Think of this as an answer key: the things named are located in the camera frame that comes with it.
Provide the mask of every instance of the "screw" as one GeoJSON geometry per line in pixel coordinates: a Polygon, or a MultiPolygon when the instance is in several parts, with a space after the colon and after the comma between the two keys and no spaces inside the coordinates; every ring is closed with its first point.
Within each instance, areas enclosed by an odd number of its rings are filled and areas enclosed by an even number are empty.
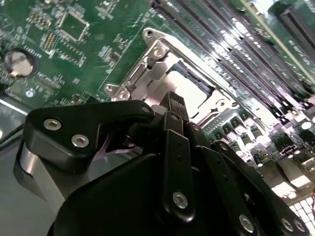
{"type": "Polygon", "coordinates": [[[188,206],[187,198],[181,192],[173,193],[173,201],[180,209],[185,209],[188,206]]]}
{"type": "Polygon", "coordinates": [[[128,98],[127,94],[125,94],[125,92],[122,92],[120,95],[119,95],[119,98],[122,99],[122,100],[126,100],[128,98]]]}
{"type": "Polygon", "coordinates": [[[163,48],[157,46],[157,47],[154,47],[153,50],[154,50],[153,54],[156,59],[160,59],[164,56],[163,48]]]}
{"type": "Polygon", "coordinates": [[[47,119],[44,121],[44,127],[48,130],[59,130],[61,128],[61,123],[56,119],[47,119]]]}
{"type": "Polygon", "coordinates": [[[196,125],[196,124],[193,124],[192,127],[193,127],[196,131],[199,131],[199,129],[200,129],[199,126],[196,125]]]}
{"type": "Polygon", "coordinates": [[[293,232],[293,227],[292,227],[292,225],[290,224],[290,222],[288,222],[287,219],[282,218],[281,221],[282,221],[284,227],[285,227],[287,230],[293,232]]]}
{"type": "Polygon", "coordinates": [[[294,222],[295,226],[296,226],[300,231],[305,232],[305,228],[304,228],[304,226],[301,224],[301,222],[299,222],[299,221],[297,221],[297,220],[294,220],[293,222],[294,222]]]}
{"type": "Polygon", "coordinates": [[[178,118],[177,118],[175,115],[171,115],[171,117],[172,117],[174,120],[178,120],[178,118]]]}
{"type": "Polygon", "coordinates": [[[71,138],[71,142],[77,148],[86,148],[90,143],[89,139],[82,134],[74,135],[71,138]]]}
{"type": "Polygon", "coordinates": [[[241,225],[246,231],[248,231],[249,233],[254,232],[254,229],[255,229],[254,225],[245,215],[240,215],[239,220],[240,220],[241,225]]]}
{"type": "Polygon", "coordinates": [[[26,92],[25,92],[25,96],[26,96],[26,97],[29,97],[29,98],[34,97],[35,94],[36,94],[36,91],[35,91],[33,88],[29,88],[29,89],[26,90],[26,92]]]}
{"type": "Polygon", "coordinates": [[[227,151],[227,145],[226,145],[226,143],[220,143],[220,147],[221,147],[223,150],[227,151]]]}
{"type": "Polygon", "coordinates": [[[150,110],[149,110],[147,107],[142,107],[141,109],[142,109],[144,112],[147,112],[147,113],[150,112],[150,110]]]}

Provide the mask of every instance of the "shiny metal surface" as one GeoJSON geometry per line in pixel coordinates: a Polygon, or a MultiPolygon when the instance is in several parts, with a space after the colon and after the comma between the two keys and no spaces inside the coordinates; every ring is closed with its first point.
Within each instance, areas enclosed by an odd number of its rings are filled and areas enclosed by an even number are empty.
{"type": "Polygon", "coordinates": [[[24,144],[20,159],[22,169],[29,175],[33,176],[37,161],[39,161],[39,157],[30,152],[24,144]]]}
{"type": "Polygon", "coordinates": [[[20,113],[23,116],[26,116],[31,111],[31,108],[21,104],[20,102],[4,94],[0,95],[0,104],[6,106],[12,111],[20,113]]]}
{"type": "Polygon", "coordinates": [[[112,101],[137,99],[152,106],[174,91],[201,127],[226,109],[239,108],[231,97],[234,89],[177,38],[152,28],[143,30],[143,38],[148,49],[123,83],[104,86],[112,101]]]}
{"type": "Polygon", "coordinates": [[[180,209],[185,209],[188,206],[188,200],[181,192],[173,193],[173,201],[180,209]]]}
{"type": "Polygon", "coordinates": [[[284,227],[285,227],[287,230],[289,230],[290,232],[293,232],[293,226],[290,224],[290,222],[288,222],[287,219],[282,218],[281,221],[282,221],[282,224],[284,225],[284,227]]]}
{"type": "Polygon", "coordinates": [[[301,224],[301,222],[294,220],[295,226],[302,232],[305,232],[304,226],[301,224]]]}
{"type": "Polygon", "coordinates": [[[90,141],[88,137],[82,135],[82,134],[76,134],[71,138],[72,144],[77,148],[86,148],[90,141]]]}
{"type": "Polygon", "coordinates": [[[241,225],[246,231],[248,231],[249,233],[254,232],[254,229],[255,229],[254,225],[245,215],[240,215],[239,220],[240,220],[241,225]]]}
{"type": "Polygon", "coordinates": [[[44,127],[48,130],[56,131],[56,130],[61,129],[62,125],[56,119],[47,119],[44,121],[44,127]]]}
{"type": "Polygon", "coordinates": [[[57,213],[65,199],[76,189],[88,183],[87,174],[71,175],[44,163],[23,146],[20,165],[35,180],[44,198],[57,213]]]}

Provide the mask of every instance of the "black cable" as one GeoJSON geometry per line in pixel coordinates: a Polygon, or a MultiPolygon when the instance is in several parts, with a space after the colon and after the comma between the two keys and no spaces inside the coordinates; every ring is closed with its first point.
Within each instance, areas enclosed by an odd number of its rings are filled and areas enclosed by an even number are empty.
{"type": "Polygon", "coordinates": [[[1,145],[0,146],[0,152],[9,148],[11,145],[15,144],[16,142],[20,141],[21,137],[22,137],[22,135],[18,135],[15,138],[11,139],[10,141],[6,142],[5,144],[1,145]]]}
{"type": "Polygon", "coordinates": [[[2,139],[0,139],[0,145],[2,145],[4,142],[6,142],[10,138],[12,138],[15,134],[20,132],[23,129],[23,126],[24,126],[24,124],[21,124],[20,126],[15,128],[13,131],[11,131],[8,135],[6,135],[2,139]]]}

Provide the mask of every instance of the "capacitor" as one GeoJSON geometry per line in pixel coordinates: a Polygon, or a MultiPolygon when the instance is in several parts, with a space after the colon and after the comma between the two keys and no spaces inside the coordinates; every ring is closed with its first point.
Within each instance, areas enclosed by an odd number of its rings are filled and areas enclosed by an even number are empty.
{"type": "Polygon", "coordinates": [[[229,123],[223,126],[223,131],[230,140],[236,140],[238,138],[238,135],[234,132],[233,128],[229,123]]]}
{"type": "Polygon", "coordinates": [[[246,133],[247,129],[245,128],[243,122],[241,122],[237,117],[231,120],[233,128],[240,134],[246,133]]]}
{"type": "Polygon", "coordinates": [[[253,120],[252,117],[248,113],[242,113],[240,114],[242,121],[248,125],[249,127],[253,126],[256,124],[256,122],[253,120]]]}
{"type": "Polygon", "coordinates": [[[232,143],[231,148],[238,156],[243,155],[243,152],[237,142],[232,143]]]}
{"type": "Polygon", "coordinates": [[[256,163],[256,165],[258,166],[258,167],[262,167],[264,164],[262,163],[262,161],[261,161],[261,159],[260,159],[260,157],[259,157],[259,155],[258,154],[255,154],[254,156],[252,156],[253,157],[253,159],[254,159],[254,161],[255,161],[255,163],[256,163]]]}
{"type": "Polygon", "coordinates": [[[263,143],[265,141],[265,136],[262,134],[258,127],[253,127],[251,131],[257,142],[263,143]]]}
{"type": "Polygon", "coordinates": [[[37,71],[35,57],[20,48],[12,49],[5,54],[4,66],[13,77],[27,77],[37,71]]]}
{"type": "Polygon", "coordinates": [[[215,133],[216,140],[221,140],[227,144],[229,143],[226,136],[224,134],[222,134],[220,131],[217,131],[217,132],[215,131],[214,133],[215,133]]]}
{"type": "Polygon", "coordinates": [[[243,141],[243,143],[247,149],[251,149],[254,147],[253,141],[251,140],[251,138],[247,134],[242,135],[241,138],[242,138],[242,141],[243,141]]]}

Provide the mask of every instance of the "microchip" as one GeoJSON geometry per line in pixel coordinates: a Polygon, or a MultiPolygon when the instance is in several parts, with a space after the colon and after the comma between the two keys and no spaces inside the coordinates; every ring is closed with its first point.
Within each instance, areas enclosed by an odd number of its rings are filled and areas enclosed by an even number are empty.
{"type": "Polygon", "coordinates": [[[114,52],[114,53],[112,54],[112,56],[111,56],[111,61],[112,61],[114,64],[116,64],[116,63],[119,61],[120,57],[121,57],[121,55],[120,55],[119,53],[114,52]]]}
{"type": "Polygon", "coordinates": [[[60,32],[73,41],[82,41],[90,24],[72,12],[66,12],[59,23],[60,32]]]}

